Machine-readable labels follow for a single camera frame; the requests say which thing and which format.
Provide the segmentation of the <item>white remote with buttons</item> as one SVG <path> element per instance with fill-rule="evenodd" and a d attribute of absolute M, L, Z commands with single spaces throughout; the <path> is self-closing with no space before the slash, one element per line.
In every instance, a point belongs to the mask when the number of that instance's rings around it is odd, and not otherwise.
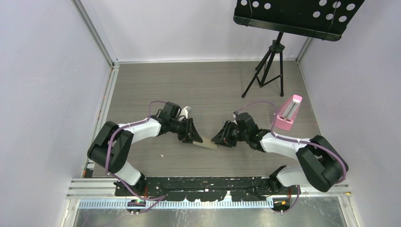
<path fill-rule="evenodd" d="M 216 150 L 218 148 L 218 146 L 214 142 L 212 142 L 211 139 L 207 139 L 205 137 L 201 137 L 201 139 L 202 139 L 202 142 L 193 141 L 192 143 L 196 146 L 213 149 L 213 150 Z"/>

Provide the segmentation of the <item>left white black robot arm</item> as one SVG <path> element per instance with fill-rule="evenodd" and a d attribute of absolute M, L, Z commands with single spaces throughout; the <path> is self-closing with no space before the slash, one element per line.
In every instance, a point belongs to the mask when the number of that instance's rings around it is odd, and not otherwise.
<path fill-rule="evenodd" d="M 144 174 L 127 160 L 133 143 L 157 137 L 168 132 L 175 133 L 183 143 L 203 143 L 187 111 L 173 102 L 163 102 L 164 107 L 157 114 L 148 113 L 141 121 L 117 124 L 107 121 L 90 145 L 87 157 L 102 166 L 127 184 L 127 190 L 134 196 L 145 190 Z"/>

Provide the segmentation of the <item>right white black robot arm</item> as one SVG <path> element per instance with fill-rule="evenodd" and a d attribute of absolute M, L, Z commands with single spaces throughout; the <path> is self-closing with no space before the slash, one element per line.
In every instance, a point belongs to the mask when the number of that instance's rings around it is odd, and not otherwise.
<path fill-rule="evenodd" d="M 254 150 L 298 161 L 298 168 L 281 166 L 270 175 L 270 189 L 276 194 L 301 184 L 327 192 L 336 183 L 345 180 L 349 170 L 348 164 L 325 137 L 317 135 L 312 139 L 297 139 L 283 136 L 259 128 L 248 113 L 239 113 L 234 121 L 225 121 L 212 142 L 224 147 L 235 147 L 238 142 L 245 142 Z"/>

